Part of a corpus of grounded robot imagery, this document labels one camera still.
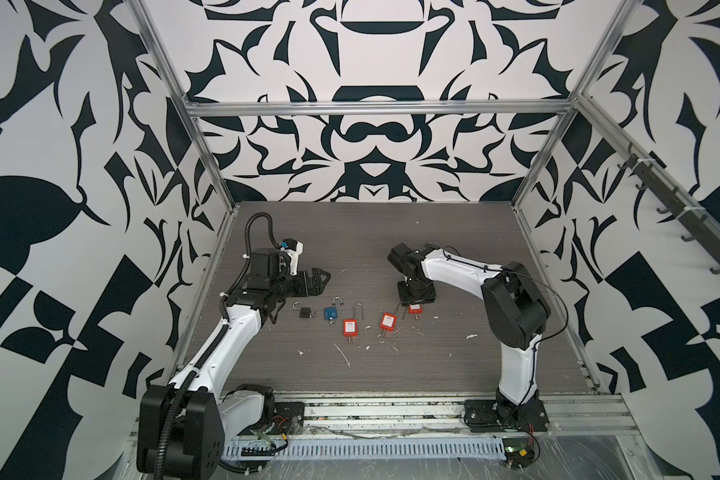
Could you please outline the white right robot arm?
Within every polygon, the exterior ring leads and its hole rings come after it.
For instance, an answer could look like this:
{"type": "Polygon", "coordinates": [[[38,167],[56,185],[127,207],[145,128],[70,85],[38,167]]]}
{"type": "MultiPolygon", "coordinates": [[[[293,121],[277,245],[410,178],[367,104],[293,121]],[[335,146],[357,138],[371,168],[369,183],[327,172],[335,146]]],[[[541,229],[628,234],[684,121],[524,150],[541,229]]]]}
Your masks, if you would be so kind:
{"type": "Polygon", "coordinates": [[[545,432],[548,415],[536,382],[537,357],[551,309],[521,263],[491,265],[433,244],[393,247],[390,264],[404,279],[397,284],[405,306],[436,300],[441,282],[482,300],[489,327],[501,343],[501,375],[493,400],[464,402],[463,421],[472,432],[545,432]]]}

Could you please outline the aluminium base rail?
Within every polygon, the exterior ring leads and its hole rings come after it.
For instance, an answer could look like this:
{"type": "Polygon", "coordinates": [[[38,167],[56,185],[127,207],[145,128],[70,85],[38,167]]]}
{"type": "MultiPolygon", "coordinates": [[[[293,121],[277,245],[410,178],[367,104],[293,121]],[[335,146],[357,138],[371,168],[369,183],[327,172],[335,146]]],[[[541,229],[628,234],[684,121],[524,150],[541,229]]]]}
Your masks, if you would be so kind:
{"type": "MultiPolygon", "coordinates": [[[[429,394],[425,392],[278,392],[279,402],[305,406],[300,424],[307,430],[353,435],[401,433],[462,433],[465,402],[491,401],[488,393],[429,394]]],[[[637,424],[618,395],[543,395],[544,421],[552,434],[635,434],[637,424]]]]}

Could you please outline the red padlock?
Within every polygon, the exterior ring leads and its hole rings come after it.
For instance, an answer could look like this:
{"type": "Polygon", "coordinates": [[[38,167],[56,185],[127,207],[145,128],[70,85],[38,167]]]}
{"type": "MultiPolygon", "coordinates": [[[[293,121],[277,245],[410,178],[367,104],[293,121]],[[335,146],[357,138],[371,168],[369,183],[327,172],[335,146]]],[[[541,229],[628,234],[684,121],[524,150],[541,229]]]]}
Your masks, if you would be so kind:
{"type": "Polygon", "coordinates": [[[423,305],[422,304],[411,304],[407,307],[407,311],[410,315],[414,317],[416,321],[420,320],[421,315],[423,314],[423,305]]]}
{"type": "Polygon", "coordinates": [[[343,320],[343,335],[349,344],[359,334],[359,322],[364,318],[363,304],[356,302],[352,306],[351,315],[343,320]]]}
{"type": "Polygon", "coordinates": [[[399,318],[399,309],[400,304],[397,304],[397,306],[392,312],[384,312],[382,314],[379,324],[380,332],[377,335],[377,340],[379,343],[384,343],[386,341],[387,335],[395,332],[397,321],[399,318]]]}

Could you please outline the blue padlock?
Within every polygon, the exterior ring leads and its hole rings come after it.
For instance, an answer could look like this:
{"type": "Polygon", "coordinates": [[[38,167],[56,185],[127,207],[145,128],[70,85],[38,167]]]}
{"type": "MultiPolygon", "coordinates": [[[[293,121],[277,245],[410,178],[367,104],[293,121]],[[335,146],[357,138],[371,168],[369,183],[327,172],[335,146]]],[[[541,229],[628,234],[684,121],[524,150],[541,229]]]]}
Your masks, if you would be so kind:
{"type": "Polygon", "coordinates": [[[339,311],[344,307],[343,299],[339,296],[335,296],[332,299],[331,305],[323,309],[324,320],[329,324],[334,324],[339,317],[339,311]]]}

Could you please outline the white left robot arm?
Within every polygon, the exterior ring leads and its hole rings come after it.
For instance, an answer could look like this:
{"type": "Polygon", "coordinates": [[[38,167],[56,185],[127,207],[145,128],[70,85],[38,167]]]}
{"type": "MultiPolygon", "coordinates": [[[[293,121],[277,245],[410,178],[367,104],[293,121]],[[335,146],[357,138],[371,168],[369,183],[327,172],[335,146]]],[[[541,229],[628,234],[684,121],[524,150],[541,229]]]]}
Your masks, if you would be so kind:
{"type": "Polygon", "coordinates": [[[136,463],[156,479],[208,479],[228,439],[266,424],[271,391],[245,387],[225,397],[223,386],[249,342],[289,298],[319,296],[328,272],[298,267],[302,243],[287,238],[247,256],[242,284],[220,298],[221,318],[188,365],[165,385],[150,386],[140,402],[136,463]]]}

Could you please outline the small black padlock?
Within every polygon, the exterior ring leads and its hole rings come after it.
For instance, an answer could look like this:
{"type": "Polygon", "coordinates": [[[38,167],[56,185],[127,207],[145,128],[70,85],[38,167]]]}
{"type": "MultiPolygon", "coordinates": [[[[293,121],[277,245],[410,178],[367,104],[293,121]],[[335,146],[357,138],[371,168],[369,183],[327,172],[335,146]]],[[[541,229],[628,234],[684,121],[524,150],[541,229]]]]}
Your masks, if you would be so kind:
{"type": "Polygon", "coordinates": [[[302,302],[294,302],[292,309],[298,313],[301,319],[309,319],[312,317],[313,311],[309,306],[305,306],[302,302]]]}

